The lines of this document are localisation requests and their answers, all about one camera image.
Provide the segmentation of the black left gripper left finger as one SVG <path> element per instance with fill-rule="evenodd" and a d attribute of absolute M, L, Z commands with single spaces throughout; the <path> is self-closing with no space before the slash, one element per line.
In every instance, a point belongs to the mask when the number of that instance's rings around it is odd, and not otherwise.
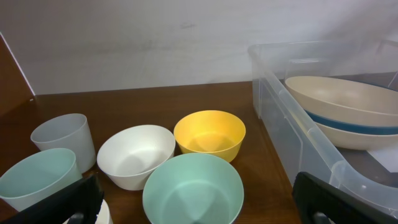
<path fill-rule="evenodd" d="M 87 223 L 94 224 L 101 210 L 104 190 L 98 177 L 91 174 L 47 198 L 3 220 L 13 223 Z"/>

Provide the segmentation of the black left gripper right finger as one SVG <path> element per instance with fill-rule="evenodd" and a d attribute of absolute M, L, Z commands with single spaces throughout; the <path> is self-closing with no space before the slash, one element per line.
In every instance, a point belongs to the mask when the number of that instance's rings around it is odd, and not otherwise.
<path fill-rule="evenodd" d="M 296 175 L 292 196 L 302 223 L 397 223 L 308 172 Z"/>

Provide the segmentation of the smaller beige plate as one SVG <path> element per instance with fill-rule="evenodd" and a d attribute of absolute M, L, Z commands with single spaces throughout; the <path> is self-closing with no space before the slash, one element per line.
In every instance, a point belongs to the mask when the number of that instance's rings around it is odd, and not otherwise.
<path fill-rule="evenodd" d="M 387 88 L 329 77 L 298 76 L 285 87 L 312 114 L 360 126 L 397 126 L 397 92 Z"/>

